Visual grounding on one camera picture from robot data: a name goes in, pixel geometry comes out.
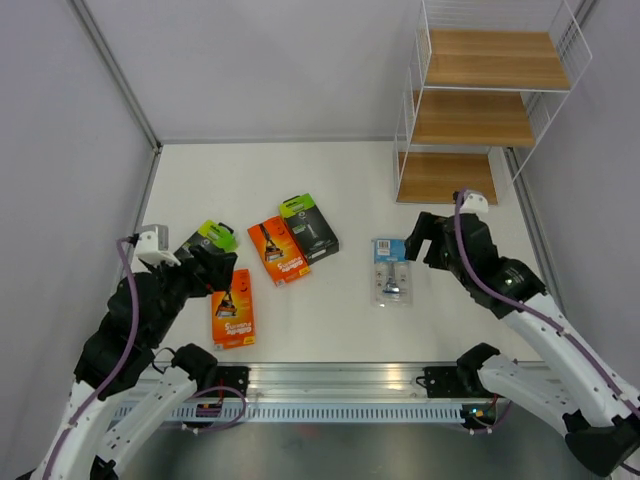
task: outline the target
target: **white table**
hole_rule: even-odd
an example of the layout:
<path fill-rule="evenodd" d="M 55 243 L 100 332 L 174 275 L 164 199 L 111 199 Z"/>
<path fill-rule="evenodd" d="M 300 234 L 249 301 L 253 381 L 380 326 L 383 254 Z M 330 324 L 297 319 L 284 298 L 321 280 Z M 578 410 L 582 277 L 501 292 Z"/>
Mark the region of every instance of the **white table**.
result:
<path fill-rule="evenodd" d="M 453 205 L 394 203 L 391 151 L 390 142 L 164 147 L 144 223 L 167 224 L 175 250 L 203 221 L 224 222 L 236 229 L 237 268 L 251 271 L 256 344 L 216 352 L 219 360 L 454 361 L 480 342 L 519 360 L 539 360 L 518 335 L 476 305 L 453 275 L 422 263 L 412 266 L 412 307 L 372 305 L 371 239 L 406 237 L 423 210 L 453 214 Z M 311 275 L 276 288 L 246 230 L 277 215 L 283 200 L 305 192 L 336 232 L 340 252 L 314 264 Z M 515 192 L 483 220 L 500 254 L 537 272 Z M 189 300 L 163 345 L 189 342 L 213 351 L 209 299 Z"/>

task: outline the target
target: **wooden shelf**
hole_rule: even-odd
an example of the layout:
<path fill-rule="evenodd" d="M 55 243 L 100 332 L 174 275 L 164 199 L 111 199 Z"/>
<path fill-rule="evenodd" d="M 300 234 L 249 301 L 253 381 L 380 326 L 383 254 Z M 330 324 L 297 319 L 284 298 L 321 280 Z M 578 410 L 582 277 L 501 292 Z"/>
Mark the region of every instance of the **wooden shelf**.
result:
<path fill-rule="evenodd" d="M 546 32 L 430 30 L 427 84 L 470 88 L 569 90 Z"/>
<path fill-rule="evenodd" d="M 424 90 L 412 143 L 532 147 L 535 139 L 519 93 Z"/>
<path fill-rule="evenodd" d="M 398 158 L 400 172 L 403 161 L 404 152 Z M 453 192 L 463 187 L 482 192 L 490 204 L 498 203 L 487 155 L 410 152 L 397 200 L 453 203 Z"/>

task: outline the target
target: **clear plastic packaging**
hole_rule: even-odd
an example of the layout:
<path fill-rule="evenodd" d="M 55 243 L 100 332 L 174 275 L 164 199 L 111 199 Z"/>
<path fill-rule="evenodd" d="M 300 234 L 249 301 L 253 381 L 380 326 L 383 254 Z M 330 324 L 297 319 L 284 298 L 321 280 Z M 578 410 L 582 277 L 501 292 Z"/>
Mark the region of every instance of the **clear plastic packaging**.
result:
<path fill-rule="evenodd" d="M 373 301 L 375 305 L 411 305 L 411 264 L 404 258 L 404 239 L 373 239 Z"/>

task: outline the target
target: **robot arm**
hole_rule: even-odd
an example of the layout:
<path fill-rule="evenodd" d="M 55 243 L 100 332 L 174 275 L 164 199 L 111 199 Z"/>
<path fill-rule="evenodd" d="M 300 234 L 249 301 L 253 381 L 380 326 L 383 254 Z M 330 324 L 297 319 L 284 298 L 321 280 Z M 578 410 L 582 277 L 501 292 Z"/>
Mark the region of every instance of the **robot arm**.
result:
<path fill-rule="evenodd" d="M 454 217 L 420 214 L 405 241 L 407 259 L 415 261 L 422 242 L 430 240 L 424 263 L 453 273 L 476 303 L 534 348 L 562 385 L 525 372 L 486 344 L 460 357 L 460 380 L 472 392 L 495 393 L 521 405 L 563 435 L 588 469 L 609 475 L 640 446 L 638 390 L 576 333 L 524 263 L 498 255 L 488 226 L 475 213 L 460 213 L 486 206 L 486 200 L 477 193 L 459 195 Z"/>
<path fill-rule="evenodd" d="M 196 387 L 211 386 L 208 382 L 212 382 L 215 375 L 215 358 L 195 345 L 187 345 L 178 350 L 172 368 L 167 371 L 167 377 L 171 378 L 166 384 L 170 383 L 171 387 L 175 384 L 176 388 L 167 390 L 163 380 L 155 394 L 143 402 L 152 403 L 156 411 L 134 410 L 129 420 L 118 425 L 116 432 L 119 433 L 115 437 L 109 434 L 103 439 L 118 405 L 153 360 L 152 349 L 158 348 L 186 301 L 205 297 L 213 291 L 227 291 L 231 286 L 235 253 L 211 253 L 192 247 L 191 256 L 178 261 L 165 251 L 166 234 L 166 227 L 152 226 L 129 239 L 140 245 L 136 255 L 149 270 L 133 275 L 137 305 L 134 305 L 129 282 L 123 280 L 107 303 L 108 312 L 98 331 L 84 344 L 62 424 L 45 460 L 30 477 L 21 478 L 117 478 L 113 472 L 122 471 L 137 448 L 165 418 L 161 411 L 179 405 Z M 134 311 L 139 318 L 137 329 L 132 326 Z M 131 347 L 129 336 L 133 330 L 135 339 L 130 353 L 119 373 L 106 384 L 123 352 Z"/>

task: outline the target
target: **shelving rack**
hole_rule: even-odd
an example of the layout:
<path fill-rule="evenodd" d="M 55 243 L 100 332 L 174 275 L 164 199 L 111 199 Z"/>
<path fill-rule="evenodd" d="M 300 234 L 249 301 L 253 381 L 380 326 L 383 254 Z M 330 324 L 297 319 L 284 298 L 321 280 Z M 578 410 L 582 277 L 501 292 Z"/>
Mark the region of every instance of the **shelving rack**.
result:
<path fill-rule="evenodd" d="M 394 139 L 396 201 L 449 203 L 466 186 L 498 203 L 591 58 L 565 0 L 422 0 Z M 495 160 L 505 147 L 524 160 L 513 176 Z"/>

